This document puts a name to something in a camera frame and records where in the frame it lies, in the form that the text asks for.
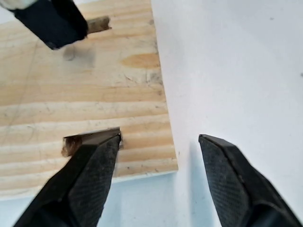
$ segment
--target white surface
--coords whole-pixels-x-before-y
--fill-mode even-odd
[[[220,226],[200,133],[237,144],[303,220],[303,2],[152,4],[180,170],[112,185],[99,226]],[[29,201],[0,203],[1,226]]]

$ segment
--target light wood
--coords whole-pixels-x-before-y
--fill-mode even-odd
[[[84,131],[121,127],[115,181],[178,169],[150,1],[79,7],[113,29],[51,51],[19,22],[0,25],[0,199],[37,193],[68,160],[62,138]]]

